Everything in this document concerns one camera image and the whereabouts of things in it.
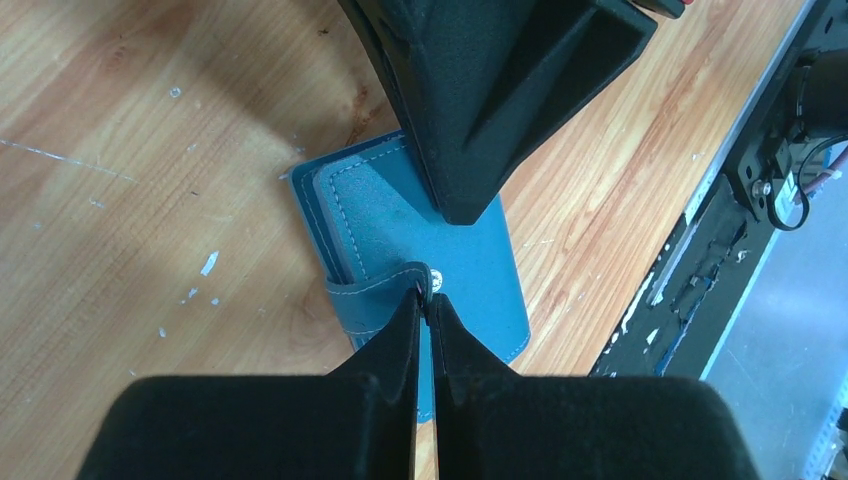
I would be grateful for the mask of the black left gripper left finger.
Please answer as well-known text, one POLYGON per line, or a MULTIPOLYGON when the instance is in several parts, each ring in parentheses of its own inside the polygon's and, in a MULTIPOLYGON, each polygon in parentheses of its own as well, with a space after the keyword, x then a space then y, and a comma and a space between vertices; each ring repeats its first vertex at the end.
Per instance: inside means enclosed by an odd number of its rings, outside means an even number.
POLYGON ((410 479, 422 298, 325 375, 156 376, 114 401, 82 479, 410 479))

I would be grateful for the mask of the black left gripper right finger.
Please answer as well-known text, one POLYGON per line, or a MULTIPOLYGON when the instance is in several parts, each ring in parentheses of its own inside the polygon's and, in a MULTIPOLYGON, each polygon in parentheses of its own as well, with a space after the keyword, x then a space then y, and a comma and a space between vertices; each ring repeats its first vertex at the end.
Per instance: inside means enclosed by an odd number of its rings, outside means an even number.
POLYGON ((754 479, 729 407, 677 377, 524 376, 461 323, 427 313, 442 479, 754 479))

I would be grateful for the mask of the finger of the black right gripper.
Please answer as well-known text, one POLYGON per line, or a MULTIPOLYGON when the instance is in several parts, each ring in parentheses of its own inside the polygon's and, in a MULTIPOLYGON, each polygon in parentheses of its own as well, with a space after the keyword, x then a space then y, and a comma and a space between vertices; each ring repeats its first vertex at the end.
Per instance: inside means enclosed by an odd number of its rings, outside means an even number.
POLYGON ((349 0, 341 5, 454 225, 633 64, 654 1, 349 0))

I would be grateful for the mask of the blue leather card holder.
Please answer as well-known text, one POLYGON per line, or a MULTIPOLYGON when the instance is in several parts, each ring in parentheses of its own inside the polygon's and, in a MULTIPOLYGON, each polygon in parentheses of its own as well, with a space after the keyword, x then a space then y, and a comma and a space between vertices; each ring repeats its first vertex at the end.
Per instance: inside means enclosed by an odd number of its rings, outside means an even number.
POLYGON ((415 288, 447 296, 465 329, 510 363, 531 328, 502 203, 470 226, 447 223, 410 150, 395 131, 288 173, 341 328, 363 348, 415 288))

